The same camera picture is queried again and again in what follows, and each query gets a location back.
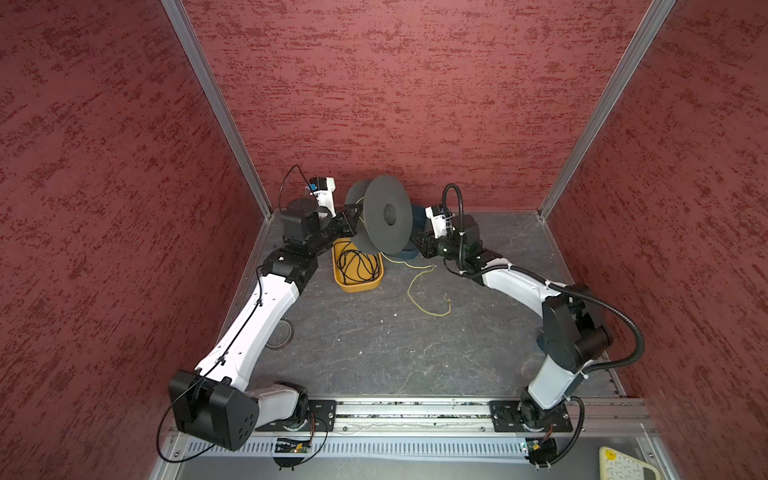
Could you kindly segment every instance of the calculator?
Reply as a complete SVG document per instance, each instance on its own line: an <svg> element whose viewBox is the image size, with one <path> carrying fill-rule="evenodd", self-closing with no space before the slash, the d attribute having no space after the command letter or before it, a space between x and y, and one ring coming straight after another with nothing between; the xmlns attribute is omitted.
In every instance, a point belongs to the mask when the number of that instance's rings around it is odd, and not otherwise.
<svg viewBox="0 0 768 480"><path fill-rule="evenodd" d="M610 449L600 448L601 480L664 480L653 465Z"/></svg>

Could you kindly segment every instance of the yellow tray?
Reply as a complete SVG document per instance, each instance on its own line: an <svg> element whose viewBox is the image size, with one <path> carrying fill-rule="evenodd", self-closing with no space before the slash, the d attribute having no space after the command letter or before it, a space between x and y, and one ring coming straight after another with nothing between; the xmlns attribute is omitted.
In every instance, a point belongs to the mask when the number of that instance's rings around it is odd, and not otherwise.
<svg viewBox="0 0 768 480"><path fill-rule="evenodd" d="M379 275L377 275L375 279L363 281L356 275L360 259L355 257L349 261L349 266L346 269L346 278L348 282L353 281L356 283L344 285L344 276L342 275L341 270L339 270L339 267L336 266L336 258L338 258L344 250L357 250L354 243L347 242L349 242L349 238L339 238L337 241L333 242L333 279L339 284L341 290L344 290L347 293L365 292L366 290L375 289L382 282L382 276L384 276L384 259L382 258L381 253L379 253L379 265L381 268L379 269ZM368 258L371 261L376 260L376 257L373 255L368 255Z"/></svg>

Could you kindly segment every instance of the robotic arm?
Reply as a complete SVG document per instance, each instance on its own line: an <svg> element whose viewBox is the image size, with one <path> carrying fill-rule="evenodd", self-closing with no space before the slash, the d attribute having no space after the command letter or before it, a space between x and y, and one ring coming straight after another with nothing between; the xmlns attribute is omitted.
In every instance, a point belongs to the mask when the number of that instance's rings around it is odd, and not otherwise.
<svg viewBox="0 0 768 480"><path fill-rule="evenodd" d="M455 188L459 197L458 227L445 205L445 194ZM239 449L253 429L276 420L306 421L308 397L301 386L281 383L245 393L250 374L277 322L296 302L317 268L317 256L342 237L354 237L362 206L333 208L332 178L309 181L313 197L292 200L282 215L284 245L264 262L260 288L195 372L179 372L168 390L180 431L223 446ZM499 290L526 305L543 321L537 339L547 354L544 365L521 394L518 422L536 432L555 421L558 408L579 385L593 362L612 343L599 306L626 316L595 299L586 286L565 286L515 266L482 246L474 218L464 215L458 187L449 185L441 205L428 207L431 225L411 241L425 258L457 260L459 275ZM633 355L601 368L627 365L640 358L642 336Z"/></svg>

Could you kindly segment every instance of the marble-patterned floor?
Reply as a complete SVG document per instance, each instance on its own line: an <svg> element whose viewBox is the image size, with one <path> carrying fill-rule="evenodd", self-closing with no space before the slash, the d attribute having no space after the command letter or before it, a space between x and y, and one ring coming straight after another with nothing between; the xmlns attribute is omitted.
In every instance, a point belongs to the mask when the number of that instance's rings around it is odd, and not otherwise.
<svg viewBox="0 0 768 480"><path fill-rule="evenodd" d="M562 280L544 232L534 214L474 214L484 245L551 280ZM282 242L273 222L262 253ZM286 318L295 329L288 347L265 349L251 377L254 388L275 380L307 387L312 396L517 396L544 361L536 346L541 318L512 298L453 276L439 259L418 257L412 264L438 264L406 290L418 273L385 261L381 285L344 293L333 281L330 253ZM578 388L581 396L617 396L607 372L594 372Z"/></svg>

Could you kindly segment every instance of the textured red wall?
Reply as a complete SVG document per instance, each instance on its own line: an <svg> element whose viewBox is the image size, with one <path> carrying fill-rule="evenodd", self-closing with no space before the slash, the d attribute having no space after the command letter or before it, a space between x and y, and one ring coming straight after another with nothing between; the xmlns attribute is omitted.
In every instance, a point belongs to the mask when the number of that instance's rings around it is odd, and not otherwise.
<svg viewBox="0 0 768 480"><path fill-rule="evenodd" d="M687 478L768 478L767 85L768 3L678 0L550 218Z"/></svg>
<svg viewBox="0 0 768 480"><path fill-rule="evenodd" d="M274 204L300 163L482 210L539 207L649 3L184 2Z"/></svg>
<svg viewBox="0 0 768 480"><path fill-rule="evenodd" d="M260 214L160 2L4 2L0 71L0 477L143 480Z"/></svg>

